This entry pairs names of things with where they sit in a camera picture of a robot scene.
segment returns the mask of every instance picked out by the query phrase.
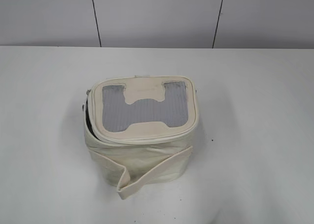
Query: table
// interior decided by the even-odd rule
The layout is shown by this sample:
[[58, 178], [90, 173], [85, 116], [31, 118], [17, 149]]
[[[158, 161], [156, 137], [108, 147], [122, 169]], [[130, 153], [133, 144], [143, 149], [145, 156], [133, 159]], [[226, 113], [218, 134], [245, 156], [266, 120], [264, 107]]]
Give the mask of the table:
[[[185, 75], [201, 123], [185, 174], [127, 200], [84, 144], [86, 90]], [[0, 47], [0, 223], [314, 222], [314, 50]]]

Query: cream strap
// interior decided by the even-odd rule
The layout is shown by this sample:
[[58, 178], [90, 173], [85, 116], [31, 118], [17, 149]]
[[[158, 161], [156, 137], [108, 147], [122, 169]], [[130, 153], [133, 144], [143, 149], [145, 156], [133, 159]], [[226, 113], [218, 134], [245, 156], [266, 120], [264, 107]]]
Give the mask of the cream strap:
[[165, 159], [161, 163], [157, 164], [155, 167], [150, 169], [145, 173], [139, 180], [130, 183], [131, 178], [128, 169], [121, 164], [116, 163], [112, 159], [99, 154], [92, 149], [89, 149], [91, 156], [94, 160], [101, 160], [101, 165], [106, 167], [109, 170], [121, 170], [122, 175], [119, 179], [117, 185], [117, 192], [120, 195], [121, 199], [126, 199], [130, 195], [136, 193], [140, 190], [145, 184], [151, 181], [153, 178], [158, 177], [163, 171], [171, 168], [175, 163], [182, 161], [184, 158], [188, 157], [192, 153], [192, 146], [176, 153], [169, 158]]

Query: insulated bag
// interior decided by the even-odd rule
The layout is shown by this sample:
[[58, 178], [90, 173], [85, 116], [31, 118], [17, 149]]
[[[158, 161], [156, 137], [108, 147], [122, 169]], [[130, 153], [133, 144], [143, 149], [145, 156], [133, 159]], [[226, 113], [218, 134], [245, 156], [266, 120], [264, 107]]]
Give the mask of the insulated bag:
[[199, 113], [196, 90], [182, 76], [111, 79], [87, 91], [85, 142], [122, 199], [148, 183], [181, 176]]

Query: bag lid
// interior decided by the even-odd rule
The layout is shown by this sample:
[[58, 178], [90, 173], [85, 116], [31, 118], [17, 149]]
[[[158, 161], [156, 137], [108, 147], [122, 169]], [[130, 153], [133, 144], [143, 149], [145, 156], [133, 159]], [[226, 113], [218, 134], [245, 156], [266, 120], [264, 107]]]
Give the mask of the bag lid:
[[138, 144], [180, 137], [198, 122], [195, 87], [181, 76], [111, 79], [94, 85], [88, 111], [101, 141]]

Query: gray mesh panel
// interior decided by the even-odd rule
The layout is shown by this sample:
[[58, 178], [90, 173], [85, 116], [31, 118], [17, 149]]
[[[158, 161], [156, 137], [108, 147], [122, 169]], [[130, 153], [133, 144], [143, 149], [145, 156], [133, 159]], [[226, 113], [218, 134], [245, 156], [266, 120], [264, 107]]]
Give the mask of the gray mesh panel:
[[165, 83], [165, 100], [140, 99], [129, 105], [123, 85], [103, 87], [103, 126], [109, 132], [121, 132], [131, 124], [164, 122], [179, 127], [188, 120], [185, 82]]

